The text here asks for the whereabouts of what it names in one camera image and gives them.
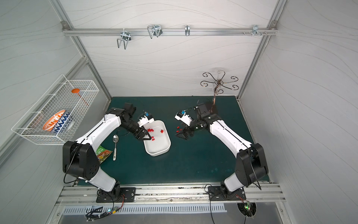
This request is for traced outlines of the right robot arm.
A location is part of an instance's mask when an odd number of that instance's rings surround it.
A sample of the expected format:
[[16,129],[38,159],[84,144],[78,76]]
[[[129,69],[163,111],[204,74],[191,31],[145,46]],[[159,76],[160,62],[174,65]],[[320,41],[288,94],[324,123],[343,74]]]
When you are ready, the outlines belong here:
[[194,110],[196,119],[193,119],[186,110],[175,115],[176,120],[186,125],[177,131],[176,136],[186,140],[189,136],[192,137],[195,131],[206,129],[233,153],[234,173],[223,181],[222,191],[233,193],[251,184],[260,188],[258,181],[269,173],[262,145],[253,144],[238,135],[214,112],[211,103],[201,103],[194,107]]

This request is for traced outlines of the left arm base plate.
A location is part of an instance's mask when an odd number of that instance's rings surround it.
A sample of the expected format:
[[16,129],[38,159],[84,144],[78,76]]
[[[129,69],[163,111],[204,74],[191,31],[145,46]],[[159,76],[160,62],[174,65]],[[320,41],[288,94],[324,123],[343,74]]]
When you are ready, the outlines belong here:
[[132,203],[134,202],[135,194],[136,188],[134,187],[114,188],[110,192],[99,189],[96,203]]

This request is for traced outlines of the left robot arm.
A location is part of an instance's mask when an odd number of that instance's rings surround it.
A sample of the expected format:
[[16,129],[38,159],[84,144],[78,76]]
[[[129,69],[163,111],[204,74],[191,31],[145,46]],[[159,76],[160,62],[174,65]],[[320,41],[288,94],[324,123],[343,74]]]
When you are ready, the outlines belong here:
[[101,143],[119,127],[132,133],[139,141],[151,139],[144,125],[154,121],[152,114],[145,112],[136,122],[132,120],[135,111],[136,107],[129,103],[123,108],[111,108],[85,135],[76,141],[67,141],[62,147],[62,169],[65,175],[87,181],[106,193],[119,194],[119,181],[101,169],[96,151]]

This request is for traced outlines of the white plastic storage box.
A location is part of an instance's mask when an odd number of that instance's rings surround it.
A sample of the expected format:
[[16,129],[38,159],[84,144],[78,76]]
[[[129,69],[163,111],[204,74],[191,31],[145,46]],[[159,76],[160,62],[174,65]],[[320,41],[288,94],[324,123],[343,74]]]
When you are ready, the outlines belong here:
[[147,123],[143,126],[146,130],[154,129],[153,132],[149,132],[149,134],[155,138],[154,141],[144,141],[144,146],[147,154],[150,156],[159,156],[169,151],[171,147],[171,140],[169,138],[169,134],[167,132],[165,123],[161,120],[155,120],[152,123]]

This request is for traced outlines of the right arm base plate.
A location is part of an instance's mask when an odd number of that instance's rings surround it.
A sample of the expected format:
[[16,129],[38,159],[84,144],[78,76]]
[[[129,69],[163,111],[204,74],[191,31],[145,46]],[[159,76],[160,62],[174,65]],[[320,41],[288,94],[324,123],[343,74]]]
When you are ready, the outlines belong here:
[[210,201],[245,201],[246,195],[243,188],[239,188],[233,192],[229,191],[224,185],[209,185],[206,189]]

